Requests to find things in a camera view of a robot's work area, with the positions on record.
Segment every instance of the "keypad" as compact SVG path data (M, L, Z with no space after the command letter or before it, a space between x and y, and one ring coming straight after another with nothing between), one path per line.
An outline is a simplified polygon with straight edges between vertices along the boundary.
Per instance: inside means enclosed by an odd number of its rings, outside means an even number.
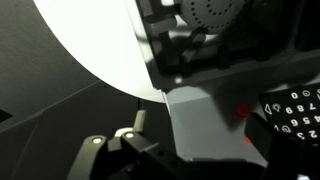
M320 84L265 93L259 97L274 129L302 140L320 139Z

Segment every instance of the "circular perforated disc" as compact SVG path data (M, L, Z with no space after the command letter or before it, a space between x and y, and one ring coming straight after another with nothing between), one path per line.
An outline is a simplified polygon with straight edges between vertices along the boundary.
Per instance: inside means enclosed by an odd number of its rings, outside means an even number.
M192 29L207 29L218 34L229 27L245 10L251 0L177 0L182 19Z

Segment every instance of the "white curved surface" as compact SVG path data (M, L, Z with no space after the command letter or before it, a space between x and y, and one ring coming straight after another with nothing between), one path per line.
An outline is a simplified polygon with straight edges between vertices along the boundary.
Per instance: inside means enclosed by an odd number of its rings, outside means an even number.
M64 47L90 72L130 95L165 102L153 88L124 0L34 0Z

